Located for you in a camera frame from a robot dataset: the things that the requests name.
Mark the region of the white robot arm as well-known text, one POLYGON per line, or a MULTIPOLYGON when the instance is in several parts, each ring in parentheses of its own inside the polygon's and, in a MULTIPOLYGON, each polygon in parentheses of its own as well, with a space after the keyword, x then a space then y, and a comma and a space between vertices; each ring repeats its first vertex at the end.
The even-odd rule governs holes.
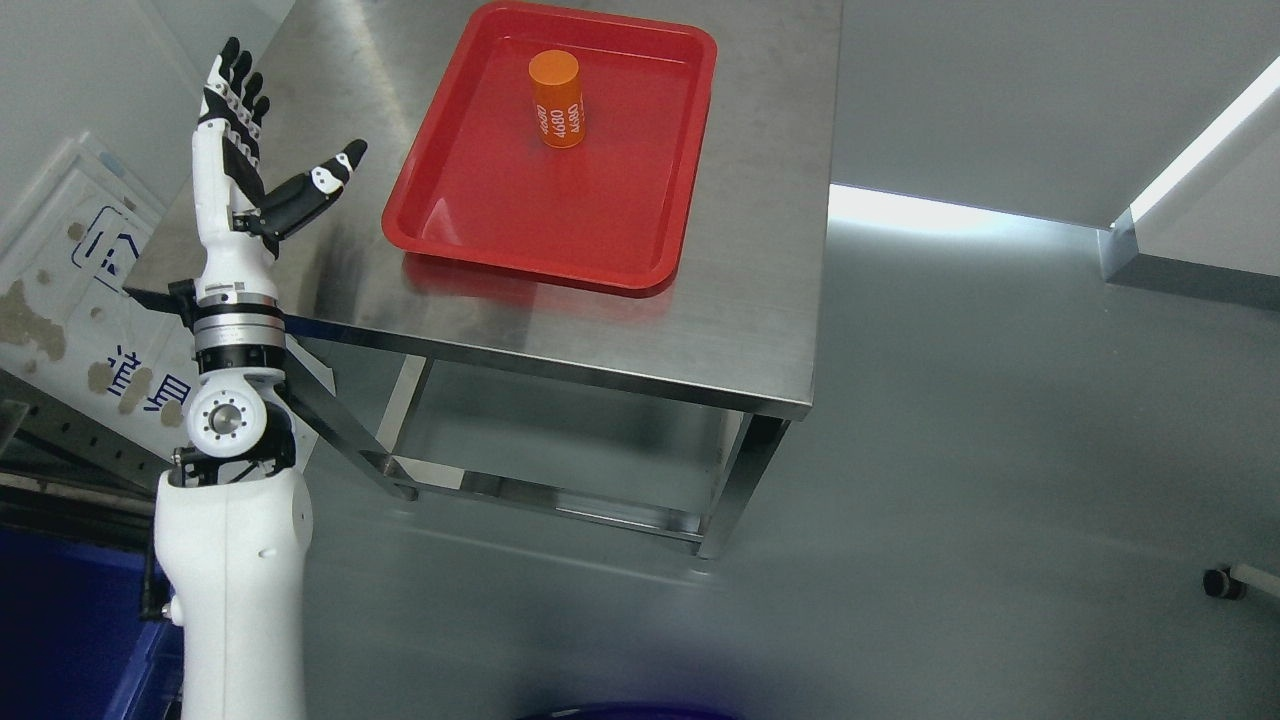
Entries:
POLYGON ((157 482, 154 547, 183 635, 183 719, 303 719, 312 502, 296 459, 284 323, 262 293, 169 288, 195 337, 186 446, 157 482))

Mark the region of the blue robot base edge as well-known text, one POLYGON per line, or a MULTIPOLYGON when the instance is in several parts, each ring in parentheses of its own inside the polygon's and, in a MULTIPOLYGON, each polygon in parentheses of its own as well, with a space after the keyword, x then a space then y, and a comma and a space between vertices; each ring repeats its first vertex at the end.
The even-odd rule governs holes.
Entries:
POLYGON ((600 703, 575 705, 562 708, 527 714, 520 719, 735 719, 733 715, 712 708, 663 703, 600 703))

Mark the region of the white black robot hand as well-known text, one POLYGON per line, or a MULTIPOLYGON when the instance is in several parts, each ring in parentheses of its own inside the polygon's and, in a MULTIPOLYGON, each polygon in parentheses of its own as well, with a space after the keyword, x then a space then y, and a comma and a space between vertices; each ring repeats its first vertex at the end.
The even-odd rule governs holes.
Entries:
POLYGON ((337 155, 266 190, 261 141, 270 100, 251 51, 230 36, 202 87, 191 137, 196 227, 206 252, 195 282, 198 301, 233 293, 276 297, 270 270, 282 243, 328 210, 369 150, 355 138, 337 155))

